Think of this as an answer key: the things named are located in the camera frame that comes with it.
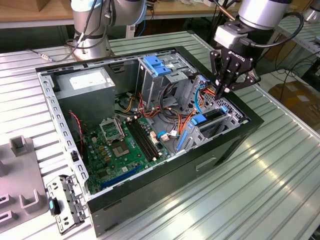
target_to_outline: sticker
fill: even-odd
[[[296,88],[295,86],[293,85],[288,85],[286,86],[291,92],[295,92],[295,91],[298,91],[298,88]]]
[[[173,64],[168,64],[168,65],[165,65],[165,67],[168,69],[173,69],[175,66]]]
[[[70,83],[74,90],[78,90],[99,84],[105,84],[106,79],[101,72],[97,71],[86,75],[71,77]]]
[[[305,95],[300,95],[300,96],[297,96],[301,102],[309,102],[309,98],[307,98]]]

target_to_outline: ram slot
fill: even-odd
[[[142,150],[148,162],[153,161],[154,158],[156,159],[159,158],[159,154],[157,150],[155,149],[152,142],[149,140],[143,128],[137,121],[128,122],[126,126],[130,131],[130,133],[132,134],[134,140]]]

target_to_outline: wooden shelf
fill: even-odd
[[[73,19],[69,0],[50,0],[39,11],[0,6],[0,22],[48,21]]]
[[[237,3],[235,7],[230,7],[231,12],[237,12],[240,7]],[[209,7],[203,3],[195,3],[186,5],[179,0],[174,1],[157,1],[154,3],[154,15],[197,15],[197,14],[213,14],[215,6]],[[70,0],[50,0],[48,4],[40,11],[28,11],[19,8],[0,6],[0,22],[27,22],[27,21],[54,21],[54,20],[72,20],[73,12]]]

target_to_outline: aluminum profile table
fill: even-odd
[[[210,47],[187,32],[111,41],[116,54],[182,45],[210,68]],[[65,47],[41,52],[63,58]],[[0,143],[31,137],[44,184],[70,174],[34,68],[36,54],[0,54]],[[99,239],[308,239],[320,224],[320,136],[258,86],[237,95],[264,119],[227,161]],[[47,212],[0,239],[94,239],[90,219],[60,236]]]
[[[284,18],[276,27],[276,30],[289,37],[298,28],[299,22],[296,17]],[[310,24],[305,22],[302,30],[292,40],[314,54],[320,51],[320,44],[315,41],[317,36],[320,36],[320,23]]]

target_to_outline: green circuit board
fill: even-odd
[[[150,132],[152,129],[147,120],[142,117],[137,121],[151,140]],[[139,173],[171,157],[164,146],[159,149],[151,143],[161,153],[161,156],[155,161],[148,161],[128,130],[126,122],[122,121],[120,125],[124,133],[124,139],[112,144],[107,144],[101,128],[90,131],[83,136],[88,154],[88,161],[85,163],[89,173],[87,186],[91,194],[100,192],[103,189],[102,184],[110,180],[130,173],[130,171],[136,170]],[[107,137],[115,134],[115,127],[112,124],[103,126],[103,130]]]

